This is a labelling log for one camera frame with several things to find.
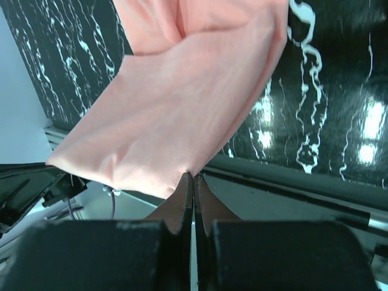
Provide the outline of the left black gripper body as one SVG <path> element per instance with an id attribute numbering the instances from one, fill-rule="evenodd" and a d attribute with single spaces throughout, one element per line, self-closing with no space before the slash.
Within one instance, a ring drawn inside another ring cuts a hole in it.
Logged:
<path id="1" fill-rule="evenodd" d="M 43 162 L 1 164 L 1 233 L 14 228 L 37 203 L 67 201 L 87 189 L 88 180 Z"/>

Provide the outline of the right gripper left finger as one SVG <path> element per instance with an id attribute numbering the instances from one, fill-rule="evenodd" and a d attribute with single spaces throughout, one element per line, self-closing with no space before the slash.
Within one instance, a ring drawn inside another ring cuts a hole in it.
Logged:
<path id="1" fill-rule="evenodd" d="M 141 220 L 63 220 L 27 229 L 2 290 L 189 290 L 193 178 Z"/>

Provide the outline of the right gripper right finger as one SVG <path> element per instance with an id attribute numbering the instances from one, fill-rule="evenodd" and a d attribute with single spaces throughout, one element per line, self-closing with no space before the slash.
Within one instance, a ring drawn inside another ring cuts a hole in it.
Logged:
<path id="1" fill-rule="evenodd" d="M 193 182 L 199 290 L 376 290 L 352 231 L 331 221 L 245 221 Z"/>

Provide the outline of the salmon pink t shirt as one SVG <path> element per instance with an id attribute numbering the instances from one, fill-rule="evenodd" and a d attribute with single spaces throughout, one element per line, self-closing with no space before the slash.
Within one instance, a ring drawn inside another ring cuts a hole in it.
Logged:
<path id="1" fill-rule="evenodd" d="M 132 49 L 47 160 L 168 198 L 249 114 L 287 41 L 287 1 L 115 1 Z"/>

